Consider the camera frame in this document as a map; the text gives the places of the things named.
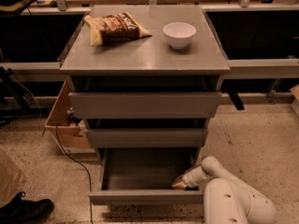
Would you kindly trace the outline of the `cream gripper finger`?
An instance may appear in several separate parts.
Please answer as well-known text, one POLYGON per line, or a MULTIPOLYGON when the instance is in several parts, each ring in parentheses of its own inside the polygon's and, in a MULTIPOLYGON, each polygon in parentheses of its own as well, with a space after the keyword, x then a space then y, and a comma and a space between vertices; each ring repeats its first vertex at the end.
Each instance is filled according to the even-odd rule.
POLYGON ((171 187, 173 189, 186 189, 187 185, 183 182, 183 178, 180 175, 173 181, 171 187))

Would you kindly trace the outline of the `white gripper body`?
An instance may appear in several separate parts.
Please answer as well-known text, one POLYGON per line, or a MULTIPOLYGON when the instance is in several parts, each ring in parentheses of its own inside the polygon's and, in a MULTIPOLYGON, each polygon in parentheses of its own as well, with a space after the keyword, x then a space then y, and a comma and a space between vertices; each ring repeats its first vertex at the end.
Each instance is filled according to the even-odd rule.
POLYGON ((182 182, 186 188, 195 188, 199 185, 200 182, 204 180, 205 172, 202 169, 202 166, 195 166, 193 168, 188 169, 182 175, 182 182))

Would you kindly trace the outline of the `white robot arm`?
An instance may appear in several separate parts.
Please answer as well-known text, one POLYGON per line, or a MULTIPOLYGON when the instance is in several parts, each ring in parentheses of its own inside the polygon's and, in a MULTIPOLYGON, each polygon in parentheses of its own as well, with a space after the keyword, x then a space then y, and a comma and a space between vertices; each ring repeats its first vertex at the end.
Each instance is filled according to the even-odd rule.
POLYGON ((213 156, 179 175, 174 189, 199 187, 206 182, 206 224, 275 224, 277 210, 260 191, 227 171, 213 156))

